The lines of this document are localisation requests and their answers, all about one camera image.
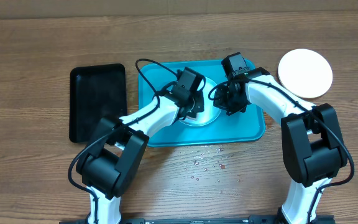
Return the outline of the light blue rimmed plate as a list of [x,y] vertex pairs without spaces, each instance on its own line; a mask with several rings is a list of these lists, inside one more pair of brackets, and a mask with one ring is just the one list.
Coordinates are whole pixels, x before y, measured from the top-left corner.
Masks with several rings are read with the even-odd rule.
[[183,124],[195,127],[204,126],[212,123],[220,115],[221,110],[214,107],[213,101],[208,98],[208,95],[214,86],[216,86],[216,83],[212,79],[206,77],[206,84],[203,88],[204,111],[197,113],[196,118],[187,116],[184,120],[181,120]]

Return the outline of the white plate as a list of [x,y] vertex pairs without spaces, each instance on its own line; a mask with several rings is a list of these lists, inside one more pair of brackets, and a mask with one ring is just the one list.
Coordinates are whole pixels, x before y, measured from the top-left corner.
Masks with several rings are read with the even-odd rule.
[[309,49],[287,52],[278,63],[280,83],[300,98],[318,98],[333,83],[329,62],[319,53]]

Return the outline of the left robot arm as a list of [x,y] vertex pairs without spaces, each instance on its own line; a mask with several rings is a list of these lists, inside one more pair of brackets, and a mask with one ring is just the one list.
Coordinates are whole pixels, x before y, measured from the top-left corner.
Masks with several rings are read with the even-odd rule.
[[69,166],[81,176],[71,184],[89,193],[86,223],[119,223],[121,196],[129,188],[148,145],[161,129],[204,110],[205,77],[186,67],[176,79],[154,91],[152,101],[127,116],[101,118],[85,148]]

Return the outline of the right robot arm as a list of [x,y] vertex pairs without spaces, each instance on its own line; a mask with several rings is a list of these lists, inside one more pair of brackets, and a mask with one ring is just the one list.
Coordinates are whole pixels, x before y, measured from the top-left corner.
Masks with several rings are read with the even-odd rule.
[[270,223],[334,223],[317,215],[328,187],[344,185],[354,176],[354,162],[344,145],[335,109],[314,105],[290,93],[266,69],[250,68],[241,53],[225,57],[221,65],[227,80],[208,98],[227,115],[262,108],[281,126],[282,154],[291,177],[287,198]]

